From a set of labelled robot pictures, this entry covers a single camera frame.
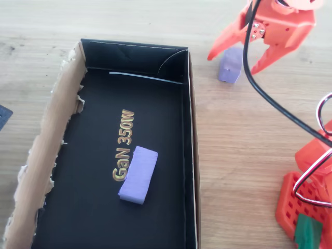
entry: open box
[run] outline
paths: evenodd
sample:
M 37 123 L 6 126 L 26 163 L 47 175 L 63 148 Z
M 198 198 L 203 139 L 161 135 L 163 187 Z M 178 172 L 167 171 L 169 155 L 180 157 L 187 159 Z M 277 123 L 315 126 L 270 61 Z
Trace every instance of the open box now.
M 118 143 L 126 112 L 134 113 L 129 144 Z M 118 196 L 127 173 L 119 160 L 136 146 L 158 152 L 143 205 Z M 7 249 L 199 248 L 188 48 L 82 39 L 18 179 Z

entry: black cable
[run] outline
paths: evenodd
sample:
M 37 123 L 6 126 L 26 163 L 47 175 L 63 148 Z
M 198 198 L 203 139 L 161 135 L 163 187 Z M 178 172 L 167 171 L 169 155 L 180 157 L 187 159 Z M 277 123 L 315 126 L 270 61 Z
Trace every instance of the black cable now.
M 254 80 L 253 75 L 250 72 L 250 68 L 248 65 L 248 46 L 249 46 L 249 41 L 250 41 L 250 36 L 251 36 L 251 29 L 253 27 L 253 23 L 255 20 L 255 16 L 257 13 L 258 6 L 260 4 L 261 0 L 257 0 L 253 14 L 250 18 L 249 24 L 248 24 L 248 29 L 247 29 L 247 34 L 245 36 L 245 42 L 244 42 L 244 48 L 243 48 L 243 67 L 245 74 L 250 82 L 250 84 L 254 87 L 254 89 L 267 101 L 269 102 L 275 109 L 280 111 L 283 115 L 285 115 L 287 118 L 289 118 L 291 121 L 293 121 L 295 124 L 300 126 L 302 129 L 305 131 L 309 132 L 311 135 L 313 135 L 315 138 L 319 139 L 322 141 L 324 144 L 332 148 L 332 141 L 329 139 L 325 138 L 323 135 L 321 135 L 319 132 L 316 130 L 312 129 L 310 126 L 308 126 L 306 123 L 304 123 L 302 120 L 298 119 L 295 117 L 293 114 L 291 114 L 288 110 L 286 110 L 284 107 L 282 107 L 278 102 L 276 102 L 273 98 L 271 98 L 266 92 L 263 91 L 263 89 L 257 84 L 257 82 Z
M 314 204 L 312 202 L 309 202 L 309 201 L 306 201 L 306 200 L 303 200 L 301 198 L 299 198 L 297 195 L 296 195 L 296 192 L 297 190 L 301 187 L 301 185 L 320 167 L 322 166 L 330 157 L 332 156 L 332 154 L 328 155 L 323 161 L 320 162 L 320 164 L 317 165 L 317 167 L 312 171 L 310 172 L 310 174 L 306 175 L 302 180 L 301 182 L 296 186 L 295 190 L 294 190 L 294 194 L 296 196 L 296 198 L 298 198 L 300 201 L 302 202 L 305 202 L 307 204 L 310 204 L 310 205 L 314 205 L 314 206 L 320 206 L 320 207 L 323 207 L 323 208 L 329 208 L 331 209 L 332 206 L 327 206 L 327 205 L 323 205 L 323 204 Z
M 322 109 L 323 106 L 325 105 L 325 103 L 332 98 L 332 95 L 328 96 L 326 99 L 324 99 L 321 103 L 321 105 L 318 107 L 318 122 L 320 123 L 322 130 L 329 136 L 332 136 L 332 132 L 331 131 L 327 131 L 324 124 L 323 124 L 323 119 L 322 119 Z

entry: wood grain surface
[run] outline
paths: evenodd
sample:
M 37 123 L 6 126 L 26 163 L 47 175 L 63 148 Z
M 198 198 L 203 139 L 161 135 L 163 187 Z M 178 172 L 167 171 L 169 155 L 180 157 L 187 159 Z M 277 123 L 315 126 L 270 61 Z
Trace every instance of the wood grain surface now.
M 188 46 L 196 91 L 202 248 L 295 248 L 274 212 L 294 153 L 312 137 L 263 100 L 242 73 L 217 80 L 214 39 L 246 1 L 0 0 L 0 104 L 14 114 L 0 132 L 0 234 L 14 208 L 20 166 L 39 133 L 60 63 L 80 38 Z M 332 3 L 301 47 L 257 74 L 262 87 L 315 129 L 315 108 L 331 91 Z M 250 46 L 250 63 L 266 45 Z M 332 117 L 326 104 L 324 119 Z

